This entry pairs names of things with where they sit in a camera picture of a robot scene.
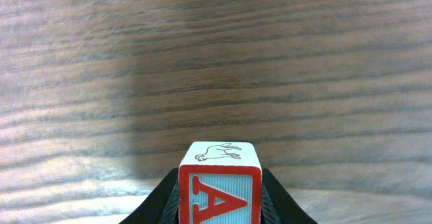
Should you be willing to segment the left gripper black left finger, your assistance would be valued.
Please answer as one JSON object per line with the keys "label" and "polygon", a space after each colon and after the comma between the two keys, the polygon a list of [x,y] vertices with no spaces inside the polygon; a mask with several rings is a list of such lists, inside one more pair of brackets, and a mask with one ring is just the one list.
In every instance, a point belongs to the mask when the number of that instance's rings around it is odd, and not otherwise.
{"label": "left gripper black left finger", "polygon": [[119,224],[179,223],[178,169],[172,169],[144,202]]}

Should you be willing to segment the red letter A block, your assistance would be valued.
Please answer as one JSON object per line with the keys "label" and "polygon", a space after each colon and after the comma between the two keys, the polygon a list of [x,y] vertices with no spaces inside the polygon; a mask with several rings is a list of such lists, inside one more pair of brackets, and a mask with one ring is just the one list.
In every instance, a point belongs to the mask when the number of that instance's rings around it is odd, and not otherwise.
{"label": "red letter A block", "polygon": [[249,142],[193,142],[178,169],[181,224],[259,224],[263,170]]}

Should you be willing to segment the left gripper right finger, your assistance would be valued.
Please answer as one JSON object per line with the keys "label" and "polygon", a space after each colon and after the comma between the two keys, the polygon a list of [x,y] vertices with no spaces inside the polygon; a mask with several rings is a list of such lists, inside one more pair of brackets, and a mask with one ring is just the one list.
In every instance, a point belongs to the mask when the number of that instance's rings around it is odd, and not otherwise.
{"label": "left gripper right finger", "polygon": [[270,172],[263,169],[260,224],[317,224]]}

